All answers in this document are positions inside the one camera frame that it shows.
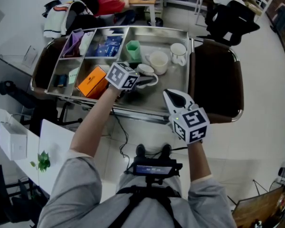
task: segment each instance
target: cardboard box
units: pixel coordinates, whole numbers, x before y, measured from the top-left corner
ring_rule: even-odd
[[[106,72],[100,66],[97,66],[77,88],[85,97],[99,99],[108,85],[105,76]]]

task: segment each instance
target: cable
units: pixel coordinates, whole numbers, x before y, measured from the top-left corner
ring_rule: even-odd
[[[188,147],[180,147],[180,148],[176,148],[176,149],[171,149],[171,151],[185,150],[185,149],[187,149],[187,148],[188,148]],[[148,157],[150,157],[150,158],[154,158],[156,155],[160,154],[161,152],[162,152],[162,150],[159,151],[159,152],[157,152],[157,153],[155,153],[155,154],[146,154],[146,156],[148,156]]]
[[[124,129],[124,127],[123,127],[122,124],[120,123],[120,120],[119,120],[119,118],[117,117],[117,115],[115,114],[115,111],[114,111],[113,108],[112,108],[112,113],[113,113],[114,117],[116,118],[118,124],[120,125],[120,127],[121,127],[121,129],[122,129],[122,131],[123,131],[123,133],[124,133],[124,135],[125,135],[125,143],[123,143],[121,146],[119,146],[119,152],[120,152],[120,154],[121,154],[124,158],[128,158],[128,164],[127,164],[127,168],[126,168],[126,170],[128,170],[128,169],[129,169],[129,165],[130,165],[130,157],[129,157],[127,154],[125,154],[125,153],[123,152],[123,148],[124,148],[124,146],[128,143],[129,134],[126,132],[126,130]],[[185,150],[185,149],[187,149],[187,148],[188,148],[188,147],[180,147],[180,148],[172,149],[171,151]],[[155,153],[155,154],[146,154],[146,157],[154,158],[156,155],[160,154],[161,152],[162,152],[162,150],[159,151],[159,152],[157,152],[157,153]]]
[[[125,143],[122,144],[122,145],[119,147],[119,152],[120,152],[120,154],[121,154],[124,158],[128,158],[128,165],[127,165],[127,168],[126,168],[126,170],[127,170],[127,169],[129,169],[130,157],[129,157],[127,154],[124,154],[123,148],[124,148],[124,146],[128,143],[129,134],[128,134],[128,133],[125,131],[125,129],[123,128],[123,126],[122,126],[122,124],[120,123],[120,120],[119,120],[119,118],[117,117],[117,115],[115,114],[113,108],[112,108],[112,112],[113,112],[113,115],[114,115],[114,117],[116,118],[118,124],[120,125],[121,129],[123,130],[124,135],[125,135]]]

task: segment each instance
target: chair leg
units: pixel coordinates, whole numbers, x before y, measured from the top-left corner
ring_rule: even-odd
[[[65,117],[66,108],[67,108],[68,105],[71,105],[71,103],[69,103],[69,102],[67,101],[67,102],[65,102],[65,104],[64,104],[63,107],[62,107],[62,111],[61,111],[60,117],[58,118],[59,124],[60,124],[60,123],[63,123],[63,119],[64,119],[64,117]]]
[[[77,123],[82,123],[82,118],[79,118],[77,121],[57,122],[57,125],[59,125],[59,126],[66,126],[66,125],[69,125],[69,124],[77,124]]]
[[[64,116],[65,116],[65,112],[66,112],[66,108],[68,105],[71,105],[71,103],[69,102],[65,102],[65,104],[62,107],[62,111],[60,114],[60,117],[58,118],[56,124],[59,126],[66,126],[69,124],[77,124],[77,123],[82,123],[82,118],[79,118],[77,121],[70,121],[70,122],[63,122]]]

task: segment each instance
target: black strap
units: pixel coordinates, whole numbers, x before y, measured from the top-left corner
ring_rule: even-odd
[[[171,201],[168,197],[180,198],[180,194],[170,187],[167,188],[146,188],[146,187],[136,187],[132,186],[130,188],[123,188],[117,192],[117,194],[122,193],[133,193],[129,198],[129,205],[122,211],[122,213],[114,220],[114,222],[109,226],[109,228],[121,228],[124,222],[129,217],[132,210],[144,199],[151,198],[156,199],[170,214],[174,227],[181,228],[181,225],[175,219],[173,210],[171,207]]]
[[[137,194],[142,194],[143,196],[146,196],[152,199],[155,199],[155,197],[160,196],[160,195],[165,196],[165,197],[171,197],[171,198],[181,198],[180,193],[172,189],[171,187],[147,188],[147,187],[131,186],[129,188],[120,189],[116,194],[122,194],[122,193],[137,193]]]

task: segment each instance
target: white mug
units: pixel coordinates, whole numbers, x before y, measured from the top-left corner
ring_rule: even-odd
[[[154,51],[150,55],[147,54],[145,57],[157,75],[162,75],[167,71],[169,58],[166,53]]]
[[[185,66],[186,64],[186,47],[181,43],[174,43],[170,47],[171,60],[175,64]]]
[[[155,82],[151,82],[146,85],[137,85],[137,88],[144,89],[146,86],[154,86],[158,83],[158,76],[154,73],[154,69],[151,66],[146,64],[139,64],[136,68],[136,71],[146,76],[153,76],[156,79]]]

